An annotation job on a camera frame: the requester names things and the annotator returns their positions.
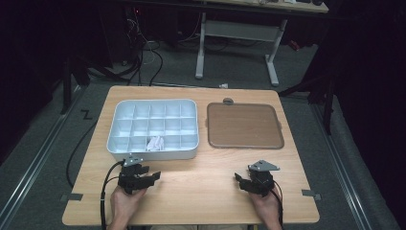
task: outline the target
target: wooden tabletop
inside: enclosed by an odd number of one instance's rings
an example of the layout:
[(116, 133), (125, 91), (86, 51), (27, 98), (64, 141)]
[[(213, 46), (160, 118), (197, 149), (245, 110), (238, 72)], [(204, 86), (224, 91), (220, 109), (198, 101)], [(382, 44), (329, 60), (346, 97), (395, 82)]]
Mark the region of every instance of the wooden tabletop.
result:
[[(235, 103), (270, 104), (282, 125), (282, 149), (216, 149), (208, 143), (207, 105), (232, 98)], [(275, 91), (171, 87), (111, 87), (89, 148), (81, 165), (73, 193), (81, 201), (70, 200), (63, 215), (67, 225), (100, 225), (102, 183), (116, 162), (106, 148), (116, 105), (124, 100), (191, 99), (197, 104), (199, 145), (189, 160), (146, 161), (149, 173), (161, 171), (161, 179), (149, 187), (140, 212), (132, 224), (238, 224), (260, 223), (248, 194), (239, 189), (234, 173), (248, 177), (247, 166), (260, 159), (281, 168), (272, 172), (283, 192), (284, 222), (311, 223), (319, 213), (309, 190), (305, 171), (296, 149), (281, 101)], [(119, 174), (119, 167), (111, 177)], [(106, 218), (111, 221), (109, 198), (117, 180), (106, 188)]]

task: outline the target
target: brown tray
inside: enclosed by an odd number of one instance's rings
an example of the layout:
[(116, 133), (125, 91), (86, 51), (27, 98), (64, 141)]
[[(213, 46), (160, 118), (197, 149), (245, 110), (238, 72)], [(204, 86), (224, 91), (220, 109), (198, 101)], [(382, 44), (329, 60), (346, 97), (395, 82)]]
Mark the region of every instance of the brown tray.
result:
[(223, 103), (207, 106), (209, 143), (215, 148), (281, 149), (281, 124), (270, 104)]

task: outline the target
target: white plastic tray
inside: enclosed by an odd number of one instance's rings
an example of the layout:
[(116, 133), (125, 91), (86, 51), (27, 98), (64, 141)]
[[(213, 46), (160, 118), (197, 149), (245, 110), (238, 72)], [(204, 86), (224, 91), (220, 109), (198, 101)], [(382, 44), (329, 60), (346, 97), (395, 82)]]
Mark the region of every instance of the white plastic tray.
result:
[[(190, 159), (199, 143), (196, 103), (192, 100), (129, 100), (117, 104), (107, 149), (117, 161), (131, 155), (146, 160)], [(152, 137), (161, 150), (148, 151)]]

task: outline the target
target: table leg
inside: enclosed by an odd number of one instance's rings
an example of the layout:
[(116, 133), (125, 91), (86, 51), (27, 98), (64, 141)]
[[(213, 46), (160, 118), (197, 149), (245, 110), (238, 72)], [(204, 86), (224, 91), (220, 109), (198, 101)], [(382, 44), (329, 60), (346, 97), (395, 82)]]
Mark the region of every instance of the table leg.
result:
[(274, 58), (278, 51), (278, 47), (281, 43), (281, 39), (283, 36), (284, 28), (286, 27), (286, 23), (287, 23), (287, 19), (284, 19), (281, 23), (281, 26), (278, 29), (277, 37), (274, 41), (274, 45), (272, 47), (271, 54), (265, 56), (266, 66), (268, 67), (269, 78), (271, 79), (271, 84), (273, 86), (279, 85), (277, 72), (275, 71)]
[(202, 22), (200, 28), (200, 47), (197, 55), (196, 75), (197, 79), (203, 79), (204, 68), (204, 38), (206, 33), (206, 13), (202, 12)]

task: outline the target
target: human hand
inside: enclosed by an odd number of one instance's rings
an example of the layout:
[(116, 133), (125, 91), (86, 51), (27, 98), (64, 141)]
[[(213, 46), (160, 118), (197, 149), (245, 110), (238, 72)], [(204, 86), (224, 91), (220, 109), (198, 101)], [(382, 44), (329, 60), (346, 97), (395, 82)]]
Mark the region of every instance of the human hand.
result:
[(137, 212), (140, 200), (146, 192), (147, 189), (143, 189), (129, 195), (122, 187), (117, 186), (110, 197), (113, 221), (108, 226), (108, 230), (125, 229), (132, 216)]
[[(278, 196), (279, 200), (282, 201), (281, 196), (277, 188), (273, 188), (272, 191)], [(277, 198), (272, 194), (268, 193), (267, 196), (262, 197), (262, 195), (249, 193), (251, 199), (253, 200), (255, 210), (268, 228), (268, 230), (280, 230), (282, 229), (279, 222), (279, 202)]]

